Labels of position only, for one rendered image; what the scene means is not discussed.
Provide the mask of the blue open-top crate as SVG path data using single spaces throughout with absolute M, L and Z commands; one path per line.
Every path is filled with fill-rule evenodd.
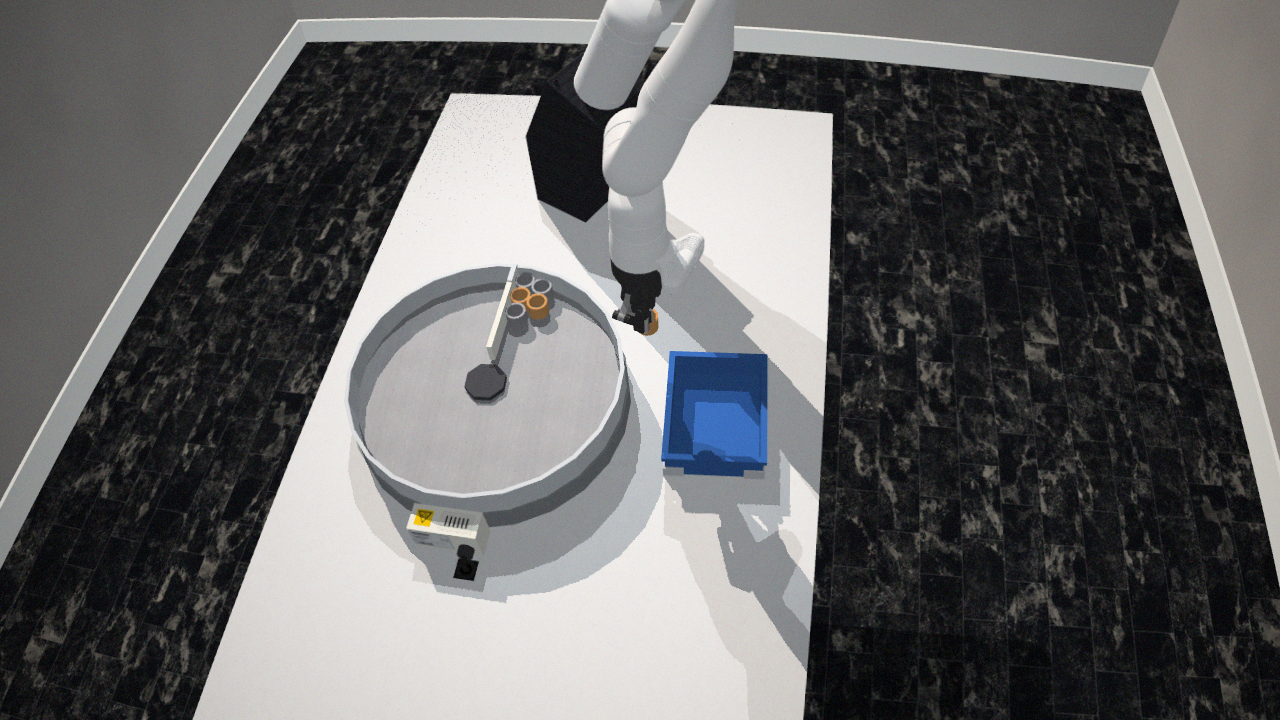
M 660 462 L 668 477 L 764 479 L 767 354 L 669 351 Z

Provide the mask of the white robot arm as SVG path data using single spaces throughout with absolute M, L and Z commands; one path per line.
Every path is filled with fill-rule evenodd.
M 620 108 L 685 1 L 607 0 L 573 77 L 579 97 L 596 109 Z M 737 3 L 696 0 L 643 85 L 637 108 L 616 113 L 605 126 L 602 169 L 609 186 L 612 263 L 632 274 L 659 272 L 667 293 L 684 290 L 705 240 L 691 233 L 668 243 L 663 181 L 728 79 Z

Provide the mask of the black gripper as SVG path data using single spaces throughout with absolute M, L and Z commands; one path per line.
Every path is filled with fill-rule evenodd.
M 646 334 L 649 323 L 653 322 L 653 307 L 659 297 L 662 283 L 659 272 L 645 274 L 632 274 L 621 270 L 612 263 L 611 269 L 616 281 L 621 284 L 622 306 L 614 310 L 612 319 L 634 325 L 634 331 Z

